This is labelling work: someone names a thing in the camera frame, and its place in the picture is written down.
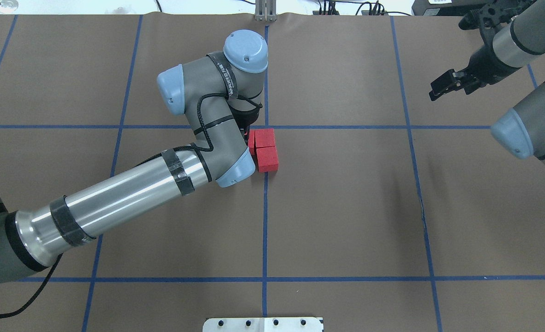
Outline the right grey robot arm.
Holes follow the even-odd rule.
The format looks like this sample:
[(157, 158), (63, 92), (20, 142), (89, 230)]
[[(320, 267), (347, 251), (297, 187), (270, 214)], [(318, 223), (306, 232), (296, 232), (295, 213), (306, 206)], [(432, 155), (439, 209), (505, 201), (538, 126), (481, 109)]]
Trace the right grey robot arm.
[[(483, 46), (464, 69), (447, 70), (431, 83), (432, 101), (494, 85), (545, 54), (545, 0), (488, 0), (458, 25), (478, 29)], [(492, 124), (491, 134), (516, 158), (535, 157), (545, 165), (545, 81)]]

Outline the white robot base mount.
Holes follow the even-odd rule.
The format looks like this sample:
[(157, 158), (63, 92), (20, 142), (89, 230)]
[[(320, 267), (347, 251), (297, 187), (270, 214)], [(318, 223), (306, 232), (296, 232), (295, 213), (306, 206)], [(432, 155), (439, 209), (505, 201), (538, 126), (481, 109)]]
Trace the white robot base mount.
[(323, 332), (317, 317), (243, 317), (207, 319), (203, 332)]

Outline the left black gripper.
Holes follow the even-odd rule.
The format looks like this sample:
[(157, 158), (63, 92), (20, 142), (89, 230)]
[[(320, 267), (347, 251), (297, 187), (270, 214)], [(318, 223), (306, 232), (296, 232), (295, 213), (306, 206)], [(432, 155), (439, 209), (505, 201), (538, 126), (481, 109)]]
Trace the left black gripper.
[(242, 136), (248, 136), (250, 131), (250, 126), (253, 124), (259, 117), (259, 111), (263, 108), (262, 103), (255, 103), (252, 99), (247, 97), (238, 97), (236, 100), (245, 101), (253, 106), (253, 109), (249, 111), (242, 111), (234, 107), (234, 119), (235, 122), (242, 134)]

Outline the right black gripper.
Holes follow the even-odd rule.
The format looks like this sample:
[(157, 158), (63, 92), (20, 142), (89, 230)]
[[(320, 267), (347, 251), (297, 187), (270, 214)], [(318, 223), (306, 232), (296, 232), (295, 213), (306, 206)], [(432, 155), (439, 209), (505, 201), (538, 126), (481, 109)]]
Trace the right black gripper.
[(472, 9), (463, 16), (458, 26), (462, 30), (478, 29), (483, 40), (461, 71), (447, 70), (431, 82), (429, 99), (436, 101), (443, 95), (464, 89), (467, 95), (486, 85), (493, 85), (515, 73), (519, 67), (502, 62), (494, 52), (495, 35), (502, 31), (502, 24), (509, 24), (512, 17), (522, 13), (521, 0), (488, 0), (479, 9)]

